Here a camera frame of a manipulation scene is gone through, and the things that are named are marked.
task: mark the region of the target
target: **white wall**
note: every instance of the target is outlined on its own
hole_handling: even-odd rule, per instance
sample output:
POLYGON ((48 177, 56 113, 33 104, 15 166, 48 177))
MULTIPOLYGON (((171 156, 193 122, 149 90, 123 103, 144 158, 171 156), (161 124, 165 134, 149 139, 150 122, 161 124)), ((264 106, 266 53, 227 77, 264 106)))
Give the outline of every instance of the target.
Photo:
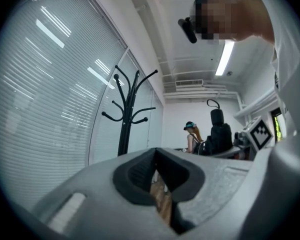
MULTIPOLYGON (((19 5, 28 0, 21 0, 19 5)), ((145 75, 154 70, 159 73, 149 79, 151 86, 165 104, 162 72, 148 32, 132 0, 96 0, 114 24, 121 37, 132 51, 145 75)))
POLYGON ((262 96, 275 84, 275 69, 271 65, 273 47, 266 47, 263 58, 250 70, 247 79, 244 80, 243 89, 240 92, 246 105, 249 105, 262 96))
MULTIPOLYGON (((217 101, 223 111, 224 122, 230 125, 232 138, 234 138, 235 132, 243 128, 243 125, 233 117, 239 111, 238 102, 229 99, 217 101)), ((188 132, 184 131, 184 127, 188 121, 196 123, 202 139, 207 139, 211 133, 210 112, 213 109, 207 106, 206 102, 166 103, 163 113, 162 147, 186 148, 188 132)))

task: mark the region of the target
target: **ceiling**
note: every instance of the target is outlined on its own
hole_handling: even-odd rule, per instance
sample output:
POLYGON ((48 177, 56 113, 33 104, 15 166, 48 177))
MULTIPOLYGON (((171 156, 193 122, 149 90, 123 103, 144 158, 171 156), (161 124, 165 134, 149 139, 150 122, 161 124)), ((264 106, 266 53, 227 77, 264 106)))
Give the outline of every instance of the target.
POLYGON ((165 91, 174 91, 174 82, 203 79, 236 90, 263 60, 269 46, 261 38, 250 37, 234 45, 223 76, 215 76, 224 41, 198 40, 192 44, 178 25, 189 16, 194 0, 132 0, 152 41, 162 70, 165 91))

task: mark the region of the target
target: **ceiling light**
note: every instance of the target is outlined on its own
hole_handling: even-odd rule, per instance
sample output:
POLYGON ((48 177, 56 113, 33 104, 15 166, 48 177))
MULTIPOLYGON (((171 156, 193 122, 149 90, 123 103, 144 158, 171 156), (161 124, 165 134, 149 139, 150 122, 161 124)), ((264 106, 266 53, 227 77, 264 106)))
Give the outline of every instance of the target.
POLYGON ((230 59, 231 52, 234 48, 235 42, 233 41, 225 41, 222 56, 220 59, 219 66, 215 72, 216 76, 222 76, 227 67, 228 61, 230 59))
POLYGON ((85 97, 85 98, 86 98, 86 96, 82 95, 81 93, 77 92, 76 90, 74 90, 74 89, 71 89, 70 87, 69 87, 69 89, 70 89, 70 90, 72 90, 72 91, 74 91, 75 93, 77 93, 77 94, 79 94, 79 95, 81 95, 81 96, 83 96, 83 97, 85 97))
MULTIPOLYGON (((88 67, 87 70, 93 74, 96 78, 98 78, 99 80, 101 80, 101 82, 103 82, 104 84, 108 84, 108 81, 106 79, 104 79, 101 75, 99 75, 96 71, 94 71, 91 67, 88 67)), ((115 87, 112 84, 109 84, 109 87, 111 89, 114 89, 115 87)))
POLYGON ((55 16, 52 16, 51 13, 47 11, 47 9, 41 6, 41 11, 49 18, 49 20, 56 25, 67 37, 71 34, 71 31, 55 16))
POLYGON ((125 84, 119 79, 120 82, 120 86, 124 86, 125 84))
POLYGON ((41 70, 43 73, 45 73, 47 76, 51 77, 52 79, 54 79, 51 75, 49 75, 48 73, 44 72, 40 67, 36 66, 39 70, 41 70))
POLYGON ((99 64, 101 64, 106 71, 108 71, 109 73, 111 72, 111 70, 105 64, 103 64, 100 59, 97 59, 96 61, 99 62, 99 64))
POLYGON ((45 25, 42 24, 40 20, 36 20, 35 24, 41 29, 48 37, 50 37, 58 46, 61 48, 65 47, 65 44, 61 42, 61 40, 56 37, 45 25))
POLYGON ((101 61, 96 60, 94 63, 97 64, 97 65, 99 66, 99 68, 100 68, 101 70, 103 70, 107 75, 109 75, 110 69, 108 69, 107 67, 105 67, 104 64, 103 64, 103 63, 101 64, 100 62, 101 62, 101 61))

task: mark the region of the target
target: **window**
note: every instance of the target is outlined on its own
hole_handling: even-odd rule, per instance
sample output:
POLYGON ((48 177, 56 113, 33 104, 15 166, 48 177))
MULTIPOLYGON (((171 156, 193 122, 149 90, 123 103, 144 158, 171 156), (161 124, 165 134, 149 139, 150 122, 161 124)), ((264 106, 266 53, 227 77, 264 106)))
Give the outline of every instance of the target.
POLYGON ((271 117, 274 127, 275 142, 279 142, 286 137, 286 123, 280 108, 273 110, 271 112, 271 117))
POLYGON ((0 183, 26 209, 88 164, 127 46, 94 0, 30 0, 0 36, 0 183))

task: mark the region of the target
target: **black backpack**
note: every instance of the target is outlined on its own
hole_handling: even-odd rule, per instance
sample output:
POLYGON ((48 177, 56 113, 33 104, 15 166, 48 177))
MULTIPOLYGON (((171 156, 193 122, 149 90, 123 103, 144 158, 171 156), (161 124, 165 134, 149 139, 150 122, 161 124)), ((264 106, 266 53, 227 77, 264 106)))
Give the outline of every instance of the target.
POLYGON ((198 154, 202 153, 203 152, 203 147, 204 147, 204 145, 203 145, 204 141, 200 142, 194 134, 190 134, 190 135, 192 136, 192 138, 194 138, 194 140, 196 142, 195 147, 193 149, 193 154, 198 155, 198 154))
POLYGON ((227 151, 233 147, 231 128, 227 123, 224 123, 224 114, 220 109, 220 105, 213 99, 207 100, 209 107, 216 107, 211 111, 211 135, 209 135, 204 144, 196 145, 197 154, 210 156, 217 153, 227 151), (217 106, 210 106, 209 101, 213 101, 217 106))

